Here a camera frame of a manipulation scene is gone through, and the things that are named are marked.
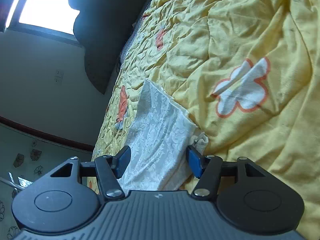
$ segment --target wrinkled yellow fabric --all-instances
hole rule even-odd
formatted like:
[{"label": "wrinkled yellow fabric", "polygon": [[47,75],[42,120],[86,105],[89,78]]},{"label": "wrinkled yellow fabric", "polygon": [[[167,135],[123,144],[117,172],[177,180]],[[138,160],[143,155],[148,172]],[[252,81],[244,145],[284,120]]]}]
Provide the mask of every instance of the wrinkled yellow fabric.
[{"label": "wrinkled yellow fabric", "polygon": [[[114,155],[134,120],[145,78],[161,85],[209,137],[206,154],[247,156],[296,190],[298,231],[320,238],[320,0],[153,0],[114,87],[93,159]],[[163,48],[155,44],[164,28]],[[270,61],[267,99],[252,112],[217,115],[213,88],[248,58]],[[129,113],[114,127],[121,86]],[[94,179],[89,179],[97,191]],[[196,179],[183,186],[191,190]]]}]

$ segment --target window frame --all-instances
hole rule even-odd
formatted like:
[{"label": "window frame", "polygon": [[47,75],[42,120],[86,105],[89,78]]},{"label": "window frame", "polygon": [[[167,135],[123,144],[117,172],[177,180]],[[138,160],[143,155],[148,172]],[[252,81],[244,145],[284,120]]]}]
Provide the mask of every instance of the window frame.
[{"label": "window frame", "polygon": [[19,19],[26,1],[27,0],[18,1],[17,6],[12,15],[11,22],[7,29],[17,31],[17,32],[29,33],[29,34],[53,39],[56,41],[68,43],[71,45],[76,45],[78,47],[82,47],[80,43],[77,41],[76,37],[72,34],[48,29],[45,27],[20,23]]}]

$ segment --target white cloth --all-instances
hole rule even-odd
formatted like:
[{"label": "white cloth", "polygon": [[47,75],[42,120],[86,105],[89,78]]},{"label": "white cloth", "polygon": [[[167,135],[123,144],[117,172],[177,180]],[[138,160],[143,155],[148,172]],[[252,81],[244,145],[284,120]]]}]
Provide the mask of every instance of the white cloth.
[{"label": "white cloth", "polygon": [[177,190],[191,175],[185,150],[197,139],[196,148],[202,153],[208,138],[188,114],[161,87],[145,80],[125,142],[131,148],[131,161],[118,180],[126,194],[129,190]]}]

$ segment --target electrical outlet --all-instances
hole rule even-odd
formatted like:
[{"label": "electrical outlet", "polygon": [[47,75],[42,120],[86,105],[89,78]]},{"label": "electrical outlet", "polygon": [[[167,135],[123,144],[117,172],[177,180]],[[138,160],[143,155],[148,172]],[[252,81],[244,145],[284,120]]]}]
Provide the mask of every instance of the electrical outlet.
[{"label": "electrical outlet", "polygon": [[61,85],[62,84],[62,78],[54,77],[54,83],[56,83],[57,85]]},{"label": "electrical outlet", "polygon": [[64,74],[64,71],[62,69],[57,69],[55,76],[63,78],[63,74]]}]

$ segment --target white wall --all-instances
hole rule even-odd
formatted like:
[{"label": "white wall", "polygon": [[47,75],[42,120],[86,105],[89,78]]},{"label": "white wall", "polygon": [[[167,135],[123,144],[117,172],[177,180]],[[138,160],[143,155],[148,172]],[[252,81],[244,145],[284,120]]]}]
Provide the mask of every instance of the white wall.
[{"label": "white wall", "polygon": [[[61,86],[54,83],[57,69],[64,70]],[[87,78],[83,48],[16,31],[0,33],[0,116],[95,145],[110,97],[110,90],[102,95]]]},{"label": "white wall", "polygon": [[[34,182],[72,156],[78,156],[81,162],[91,160],[91,154],[88,152],[46,142],[39,138],[37,138],[37,145],[33,147],[34,140],[32,136],[0,124],[0,177],[10,180],[8,172],[11,172],[17,184],[18,176],[24,176],[25,179]],[[33,148],[42,151],[37,161],[30,158]],[[24,161],[21,166],[14,167],[13,162],[18,153],[24,155]],[[35,174],[34,169],[40,165],[43,167],[42,174]],[[12,187],[0,182],[0,202],[5,208],[4,219],[1,220],[0,217],[0,240],[8,240],[9,229],[17,226],[11,212],[12,191]]]}]

